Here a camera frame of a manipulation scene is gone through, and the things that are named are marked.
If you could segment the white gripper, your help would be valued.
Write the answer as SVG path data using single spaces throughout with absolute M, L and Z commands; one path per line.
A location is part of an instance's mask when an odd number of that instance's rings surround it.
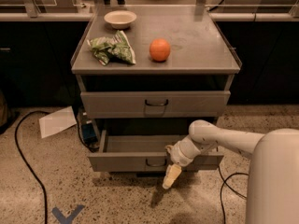
M 201 151 L 188 135 L 173 146 L 167 145 L 164 148 L 174 163 L 167 167 L 163 181 L 163 188 L 170 189 L 181 174 L 181 167 L 186 167 L 192 163 L 194 158 L 201 154 Z

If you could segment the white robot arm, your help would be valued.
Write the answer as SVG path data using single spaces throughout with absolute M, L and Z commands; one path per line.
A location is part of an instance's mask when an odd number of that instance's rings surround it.
M 171 164 L 163 188 L 210 149 L 222 146 L 249 157 L 246 224 L 299 224 L 299 131 L 251 133 L 219 128 L 198 119 L 188 135 L 166 148 Z

